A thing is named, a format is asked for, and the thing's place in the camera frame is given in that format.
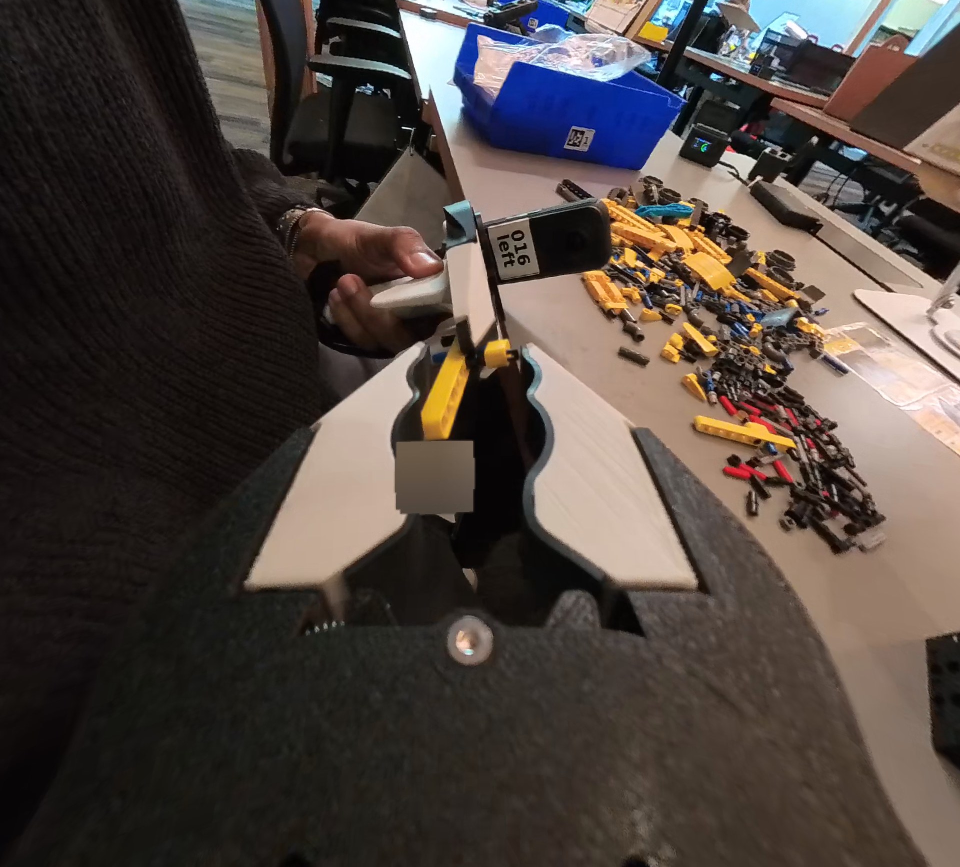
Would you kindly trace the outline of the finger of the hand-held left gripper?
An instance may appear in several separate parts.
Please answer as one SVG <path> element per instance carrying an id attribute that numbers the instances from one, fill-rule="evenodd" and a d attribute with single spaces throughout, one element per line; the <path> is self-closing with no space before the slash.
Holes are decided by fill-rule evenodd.
<path id="1" fill-rule="evenodd" d="M 497 326 L 481 244 L 464 242 L 449 248 L 446 267 L 458 347 L 461 352 L 478 352 Z"/>

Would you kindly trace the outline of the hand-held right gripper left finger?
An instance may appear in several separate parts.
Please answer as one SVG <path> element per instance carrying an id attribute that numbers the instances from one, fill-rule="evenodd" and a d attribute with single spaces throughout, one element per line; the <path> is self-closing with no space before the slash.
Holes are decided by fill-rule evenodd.
<path id="1" fill-rule="evenodd" d="M 417 398 L 415 344 L 321 417 L 246 576 L 249 592 L 318 589 L 335 619 L 349 605 L 347 571 L 402 530 L 393 431 Z"/>

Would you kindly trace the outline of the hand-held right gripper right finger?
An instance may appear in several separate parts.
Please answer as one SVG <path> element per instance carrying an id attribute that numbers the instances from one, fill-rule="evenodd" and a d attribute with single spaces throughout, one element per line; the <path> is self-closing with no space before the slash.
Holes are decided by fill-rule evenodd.
<path id="1" fill-rule="evenodd" d="M 634 424 L 535 345 L 526 397 L 544 444 L 524 484 L 531 530 L 614 590 L 693 592 L 698 577 Z"/>

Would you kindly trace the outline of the yellow toy beam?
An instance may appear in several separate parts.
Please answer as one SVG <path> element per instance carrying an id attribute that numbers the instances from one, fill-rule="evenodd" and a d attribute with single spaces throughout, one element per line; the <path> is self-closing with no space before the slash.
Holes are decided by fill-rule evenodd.
<path id="1" fill-rule="evenodd" d="M 772 431 L 766 425 L 758 422 L 731 422 L 713 417 L 697 416 L 693 418 L 691 426 L 694 431 L 704 436 L 724 439 L 754 449 L 766 445 L 773 446 L 780 452 L 797 449 L 797 443 L 792 436 Z"/>
<path id="2" fill-rule="evenodd" d="M 468 358 L 459 345 L 451 344 L 421 408 L 424 441 L 450 439 L 471 373 Z"/>

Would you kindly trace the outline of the person's left forearm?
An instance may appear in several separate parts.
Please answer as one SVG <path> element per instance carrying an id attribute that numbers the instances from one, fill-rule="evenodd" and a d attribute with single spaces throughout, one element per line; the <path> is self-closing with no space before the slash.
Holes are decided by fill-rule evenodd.
<path id="1" fill-rule="evenodd" d="M 294 272 L 306 281 L 316 269 L 316 228 L 323 221 L 321 210 L 295 190 L 266 156 L 227 146 L 246 194 L 290 261 Z"/>

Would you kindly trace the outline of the person's left hand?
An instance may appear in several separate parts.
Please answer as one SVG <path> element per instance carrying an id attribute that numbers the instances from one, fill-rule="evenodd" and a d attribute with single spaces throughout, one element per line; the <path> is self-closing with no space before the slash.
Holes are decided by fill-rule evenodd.
<path id="1" fill-rule="evenodd" d="M 297 225 L 300 231 L 292 261 L 302 280 L 323 265 L 339 265 L 326 310 L 343 340 L 368 353 L 394 356 L 424 337 L 394 314 L 372 307 L 370 289 L 370 285 L 442 272 L 443 261 L 419 233 L 407 226 L 337 220 L 318 210 L 305 213 Z"/>

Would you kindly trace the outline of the blue plastic bin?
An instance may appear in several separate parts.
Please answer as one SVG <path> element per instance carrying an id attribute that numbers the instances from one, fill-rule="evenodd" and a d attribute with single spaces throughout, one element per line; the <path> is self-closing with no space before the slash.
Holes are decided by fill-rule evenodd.
<path id="1" fill-rule="evenodd" d="M 595 80 L 515 60 L 497 93 L 475 79 L 482 53 L 533 51 L 530 38 L 471 24 L 454 63 L 462 110 L 491 146 L 593 165 L 640 170 L 679 116 L 680 97 L 637 71 Z"/>

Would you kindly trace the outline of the pile of toy building pieces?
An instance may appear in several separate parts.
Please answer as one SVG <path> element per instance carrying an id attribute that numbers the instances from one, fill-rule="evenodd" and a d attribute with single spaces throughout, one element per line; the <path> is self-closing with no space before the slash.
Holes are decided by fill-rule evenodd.
<path id="1" fill-rule="evenodd" d="M 886 518 L 837 421 L 789 384 L 800 354 L 837 376 L 850 371 L 825 352 L 824 310 L 816 308 L 823 294 L 794 278 L 793 256 L 750 249 L 750 233 L 725 211 L 682 198 L 657 177 L 600 202 L 611 254 L 581 275 L 594 307 L 635 345 L 645 325 L 670 327 L 659 357 L 689 367 L 681 388 L 712 410 L 698 416 L 762 424 L 796 441 L 795 450 L 753 448 L 692 428 L 741 449 L 722 473 L 743 485 L 747 515 L 758 517 L 782 490 L 782 531 L 810 531 L 835 555 L 876 550 Z"/>

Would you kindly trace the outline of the small black display device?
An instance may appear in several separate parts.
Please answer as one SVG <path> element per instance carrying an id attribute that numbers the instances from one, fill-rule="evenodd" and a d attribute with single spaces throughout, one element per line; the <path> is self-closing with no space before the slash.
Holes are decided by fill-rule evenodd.
<path id="1" fill-rule="evenodd" d="M 719 165 L 731 146 L 731 134 L 703 123 L 693 123 L 678 149 L 678 157 L 711 169 Z"/>

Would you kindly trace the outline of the clear plastic bag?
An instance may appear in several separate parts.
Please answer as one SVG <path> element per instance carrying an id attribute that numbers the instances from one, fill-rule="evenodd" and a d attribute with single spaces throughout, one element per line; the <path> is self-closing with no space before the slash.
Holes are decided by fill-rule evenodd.
<path id="1" fill-rule="evenodd" d="M 652 52 L 622 36 L 570 34 L 551 43 L 509 44 L 478 37 L 472 81 L 491 93 L 498 92 L 511 68 L 525 64 L 601 83 L 619 80 L 643 67 Z"/>

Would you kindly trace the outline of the black office chair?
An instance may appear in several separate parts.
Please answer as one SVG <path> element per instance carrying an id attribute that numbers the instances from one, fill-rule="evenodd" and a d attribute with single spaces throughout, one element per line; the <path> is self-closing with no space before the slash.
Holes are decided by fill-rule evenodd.
<path id="1" fill-rule="evenodd" d="M 332 213 L 356 215 L 402 150 L 402 102 L 412 89 L 402 34 L 332 17 L 332 51 L 308 38 L 302 0 L 258 0 L 270 39 L 270 159 L 288 176 L 316 175 Z"/>

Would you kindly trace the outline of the person's black knit sweater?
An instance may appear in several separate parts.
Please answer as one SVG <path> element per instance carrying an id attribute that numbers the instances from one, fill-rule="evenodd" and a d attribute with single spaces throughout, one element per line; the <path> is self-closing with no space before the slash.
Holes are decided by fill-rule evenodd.
<path id="1" fill-rule="evenodd" d="M 1 0 L 2 859 L 190 528 L 324 406 L 177 0 Z"/>

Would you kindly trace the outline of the clear plastic packet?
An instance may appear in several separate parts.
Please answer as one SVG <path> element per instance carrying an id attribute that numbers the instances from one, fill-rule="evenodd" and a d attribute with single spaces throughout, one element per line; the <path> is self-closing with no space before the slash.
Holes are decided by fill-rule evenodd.
<path id="1" fill-rule="evenodd" d="M 953 453 L 959 453 L 959 387 L 867 322 L 828 329 L 824 351 Z"/>

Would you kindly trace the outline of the white flat stand base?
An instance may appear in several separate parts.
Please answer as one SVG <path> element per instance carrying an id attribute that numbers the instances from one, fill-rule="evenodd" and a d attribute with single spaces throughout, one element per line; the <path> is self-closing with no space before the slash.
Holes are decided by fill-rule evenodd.
<path id="1" fill-rule="evenodd" d="M 858 303 L 959 382 L 959 266 L 931 297 L 858 289 Z"/>

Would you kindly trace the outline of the black perforated box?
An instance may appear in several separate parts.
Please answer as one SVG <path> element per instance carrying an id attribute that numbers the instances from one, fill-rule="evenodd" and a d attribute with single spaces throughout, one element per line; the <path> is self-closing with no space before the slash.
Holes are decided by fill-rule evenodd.
<path id="1" fill-rule="evenodd" d="M 925 660 L 931 744 L 959 770 L 959 633 L 928 638 Z"/>

